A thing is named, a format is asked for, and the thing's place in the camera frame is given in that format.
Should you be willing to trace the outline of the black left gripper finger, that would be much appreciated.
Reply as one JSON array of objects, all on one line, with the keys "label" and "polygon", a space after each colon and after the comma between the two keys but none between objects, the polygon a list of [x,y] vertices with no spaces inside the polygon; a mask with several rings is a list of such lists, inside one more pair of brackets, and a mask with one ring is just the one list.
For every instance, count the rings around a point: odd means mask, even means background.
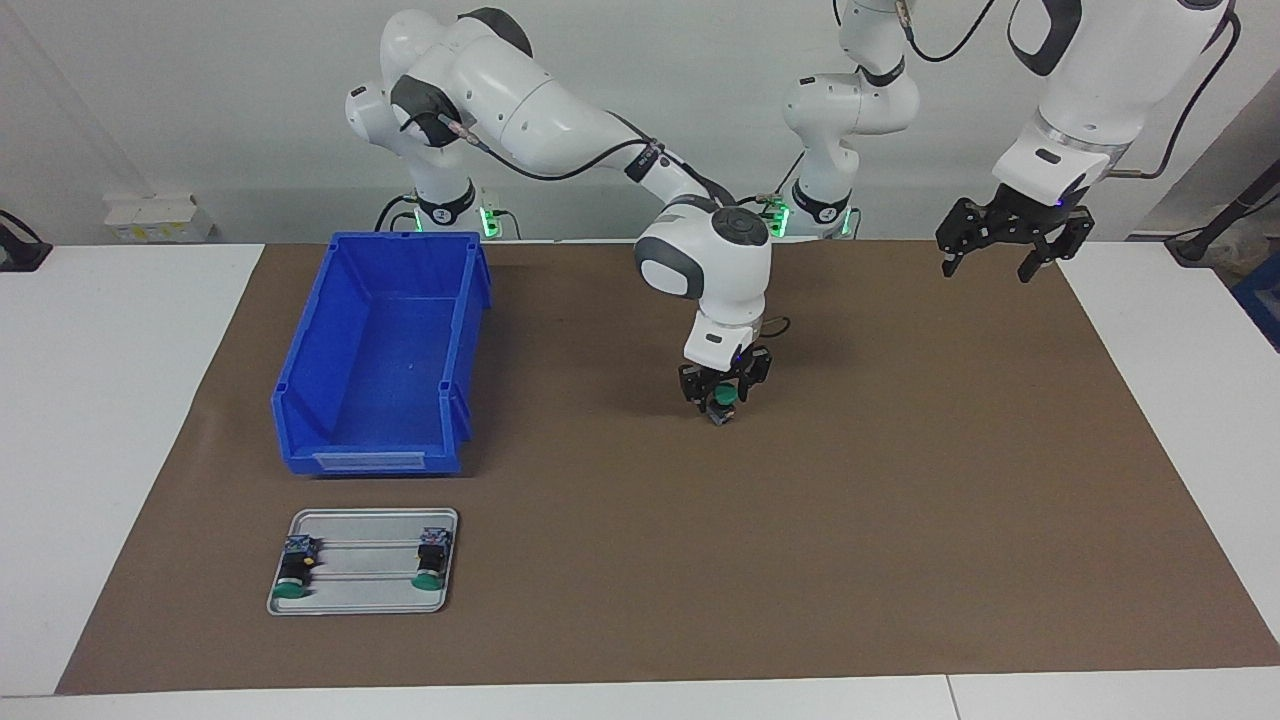
[{"label": "black left gripper finger", "polygon": [[1030,251],[1018,268],[1018,279],[1029,283],[1036,273],[1047,264],[1073,259],[1094,227],[1094,219],[1088,208],[1075,208],[1065,220],[1055,228],[1034,222],[1023,222],[1021,234],[1030,245]]},{"label": "black left gripper finger", "polygon": [[938,250],[943,254],[941,270],[951,278],[969,252],[989,247],[989,208],[973,199],[957,199],[934,231]]}]

